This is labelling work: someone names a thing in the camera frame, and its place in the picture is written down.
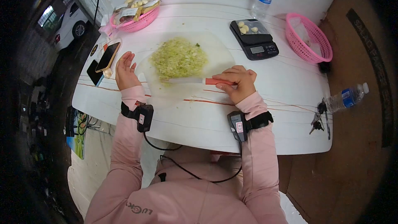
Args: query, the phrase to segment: hand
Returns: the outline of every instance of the hand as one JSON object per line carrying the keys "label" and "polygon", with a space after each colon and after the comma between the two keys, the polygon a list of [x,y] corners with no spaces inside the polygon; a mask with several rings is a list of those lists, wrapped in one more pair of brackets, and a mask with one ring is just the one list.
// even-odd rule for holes
{"label": "hand", "polygon": [[213,79],[221,79],[230,82],[236,82],[238,86],[236,89],[225,83],[217,83],[216,87],[228,93],[232,102],[238,104],[244,100],[247,96],[256,92],[254,87],[254,81],[256,80],[257,74],[253,70],[246,70],[242,65],[235,65],[232,68],[228,68],[224,72],[213,75]]}
{"label": "hand", "polygon": [[120,91],[130,87],[141,86],[141,82],[134,73],[137,63],[130,67],[134,56],[135,54],[131,51],[127,51],[116,63],[116,83]]}

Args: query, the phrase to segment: phone screen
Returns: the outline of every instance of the phone screen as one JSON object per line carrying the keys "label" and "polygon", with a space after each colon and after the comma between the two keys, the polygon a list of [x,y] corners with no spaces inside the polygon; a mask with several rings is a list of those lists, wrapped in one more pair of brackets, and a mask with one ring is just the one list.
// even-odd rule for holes
{"label": "phone screen", "polygon": [[101,60],[99,61],[97,68],[95,69],[96,71],[101,70],[106,68],[109,65],[109,62],[111,62],[111,59],[113,57],[113,54],[117,51],[117,47],[120,44],[120,42],[117,42],[115,44],[112,44],[111,46],[108,46],[105,52],[103,53]]}
{"label": "phone screen", "polygon": [[87,74],[90,77],[90,79],[93,81],[95,86],[99,85],[99,83],[101,82],[102,76],[103,76],[102,72],[96,73],[97,65],[98,65],[98,62],[96,60],[94,60],[90,64],[90,67],[88,67],[88,69],[87,69]]}

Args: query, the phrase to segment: car wheel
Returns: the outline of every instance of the car wheel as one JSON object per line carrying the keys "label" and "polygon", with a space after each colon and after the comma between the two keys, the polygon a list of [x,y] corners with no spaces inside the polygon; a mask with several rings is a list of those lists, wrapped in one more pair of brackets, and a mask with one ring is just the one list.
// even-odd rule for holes
{"label": "car wheel", "polygon": [[86,24],[83,21],[75,23],[72,28],[72,34],[75,39],[79,39],[86,32]]}

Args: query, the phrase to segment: black kitchen scale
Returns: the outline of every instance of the black kitchen scale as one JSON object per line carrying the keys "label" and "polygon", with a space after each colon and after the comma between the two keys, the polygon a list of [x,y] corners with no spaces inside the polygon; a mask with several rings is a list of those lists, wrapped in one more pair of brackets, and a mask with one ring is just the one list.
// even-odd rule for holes
{"label": "black kitchen scale", "polygon": [[260,21],[256,19],[246,19],[232,21],[230,29],[236,40],[238,40],[240,46],[245,52],[247,58],[252,61],[268,59],[279,54],[278,47],[276,43],[272,41],[272,36],[270,34],[241,34],[239,31],[238,24],[239,21],[250,21],[252,22],[249,28],[257,27],[258,29],[266,29]]}

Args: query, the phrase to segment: plastic basket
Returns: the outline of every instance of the plastic basket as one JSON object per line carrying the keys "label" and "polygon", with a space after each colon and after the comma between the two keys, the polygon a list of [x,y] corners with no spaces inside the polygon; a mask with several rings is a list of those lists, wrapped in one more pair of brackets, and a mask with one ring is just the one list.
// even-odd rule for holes
{"label": "plastic basket", "polygon": [[[311,42],[318,43],[321,48],[322,57],[317,55],[314,51],[308,47],[303,40],[300,39],[298,34],[293,29],[290,24],[290,19],[293,17],[300,17],[301,23],[306,28],[308,35],[311,39]],[[292,47],[292,49],[301,57],[303,60],[306,60],[310,63],[319,63],[319,62],[330,62],[333,57],[333,52],[331,50],[330,43],[326,38],[325,34],[316,26],[313,22],[311,22],[308,18],[297,14],[297,13],[289,13],[286,15],[286,38]]]}
{"label": "plastic basket", "polygon": [[[140,16],[140,19],[138,20],[138,22],[135,22],[133,20],[124,22],[124,23],[120,24],[117,27],[117,29],[124,31],[124,32],[135,32],[140,29],[143,29],[156,19],[156,17],[159,14],[159,9],[160,9],[160,7],[158,6],[155,9],[153,9],[145,14],[142,14]],[[112,28],[116,28],[116,25],[113,24],[114,17],[115,17],[115,15],[112,15],[111,20],[110,20]]]}

